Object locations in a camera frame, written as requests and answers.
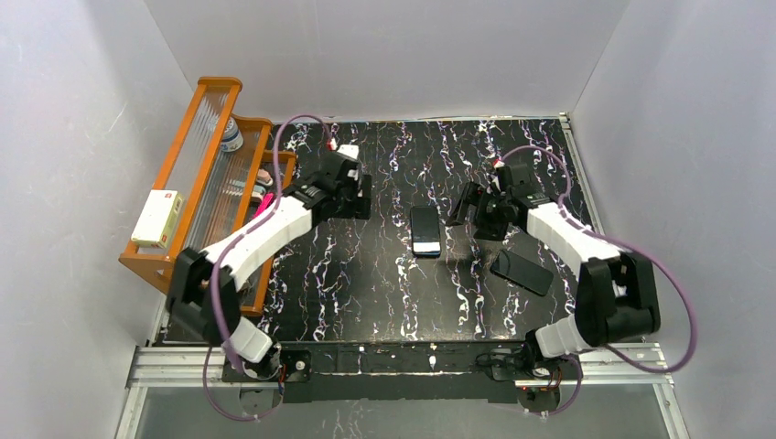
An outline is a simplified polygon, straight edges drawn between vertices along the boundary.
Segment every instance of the phone screen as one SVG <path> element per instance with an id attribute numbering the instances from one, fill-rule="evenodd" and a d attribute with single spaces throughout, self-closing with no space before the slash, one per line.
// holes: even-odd
<path id="1" fill-rule="evenodd" d="M 416 256 L 439 256 L 439 213 L 433 206 L 413 206 L 410 211 L 413 253 Z"/>

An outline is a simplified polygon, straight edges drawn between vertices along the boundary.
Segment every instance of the robotic arm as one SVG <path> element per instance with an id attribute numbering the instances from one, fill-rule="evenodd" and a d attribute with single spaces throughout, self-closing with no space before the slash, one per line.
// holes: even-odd
<path id="1" fill-rule="evenodd" d="M 274 216 L 256 231 L 251 230 L 270 215 L 269 209 L 201 252 L 183 250 L 176 259 L 167 294 L 166 308 L 171 317 L 211 346 L 223 344 L 209 291 L 213 265 L 221 260 L 221 307 L 232 347 L 257 375 L 271 375 L 279 364 L 280 347 L 241 316 L 237 292 L 267 259 L 319 223 L 329 218 L 369 218 L 372 177 L 361 172 L 358 153 L 356 145 L 341 145 L 337 151 L 324 154 L 319 171 L 287 187 Z M 228 250 L 243 234 L 242 240 Z"/>
<path id="2" fill-rule="evenodd" d="M 475 238 L 501 241 L 513 224 L 546 243 L 577 277 L 575 313 L 528 332 L 514 359 L 521 369 L 660 328 L 652 263 L 569 224 L 528 165 L 497 164 L 488 187 L 468 182 L 446 225 L 463 224 L 471 207 Z"/>

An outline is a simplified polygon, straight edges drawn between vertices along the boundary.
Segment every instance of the clear plastic panel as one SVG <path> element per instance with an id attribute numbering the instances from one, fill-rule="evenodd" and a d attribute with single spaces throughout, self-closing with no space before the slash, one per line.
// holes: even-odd
<path id="1" fill-rule="evenodd" d="M 184 247 L 201 250 L 232 233 L 259 141 L 258 133 L 242 133 L 242 137 L 242 148 L 230 153 L 219 151 L 216 156 Z"/>
<path id="2" fill-rule="evenodd" d="M 212 123 L 214 120 L 217 120 L 221 111 L 223 111 L 229 90 L 227 87 L 218 87 L 208 88 L 205 92 L 197 112 L 194 114 L 194 119 L 191 121 L 186 139 L 180 148 L 178 159 L 172 167 L 172 172 L 170 172 L 165 189 L 177 190 L 183 194 L 183 209 L 189 203 L 189 195 L 194 188 L 194 182 L 197 179 L 203 157 L 208 151 L 210 139 L 213 135 Z M 167 254 L 167 250 L 164 249 L 141 248 L 139 252 L 143 254 Z"/>
<path id="3" fill-rule="evenodd" d="M 564 399 L 573 387 L 563 386 Z M 234 414 L 242 414 L 243 406 L 252 410 L 269 407 L 273 393 L 263 391 L 256 398 L 243 393 L 241 403 L 240 389 L 212 391 L 223 409 Z M 210 407 L 202 388 L 151 388 L 137 437 L 667 439 L 669 435 L 652 385 L 622 384 L 586 385 L 567 411 L 547 420 L 523 414 L 517 404 L 361 400 L 283 404 L 260 423 L 236 423 L 222 417 Z"/>

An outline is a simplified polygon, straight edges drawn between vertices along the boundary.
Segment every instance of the white box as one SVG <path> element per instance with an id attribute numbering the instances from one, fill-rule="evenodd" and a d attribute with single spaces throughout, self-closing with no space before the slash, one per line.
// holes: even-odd
<path id="1" fill-rule="evenodd" d="M 176 190 L 152 190 L 132 232 L 138 247 L 165 249 L 172 241 L 183 196 Z"/>

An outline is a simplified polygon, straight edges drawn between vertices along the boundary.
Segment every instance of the gray wall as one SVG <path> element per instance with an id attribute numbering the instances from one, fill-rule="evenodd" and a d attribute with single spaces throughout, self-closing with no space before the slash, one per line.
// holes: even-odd
<path id="1" fill-rule="evenodd" d="M 574 108 L 623 0 L 145 0 L 190 83 L 240 78 L 283 121 Z"/>
<path id="2" fill-rule="evenodd" d="M 572 123 L 613 236 L 673 267 L 700 320 L 676 390 L 693 437 L 772 437 L 776 4 L 631 3 Z M 684 310 L 661 290 L 676 361 Z"/>
<path id="3" fill-rule="evenodd" d="M 191 88 L 141 0 L 0 11 L 0 436 L 113 437 L 161 298 L 117 257 Z"/>

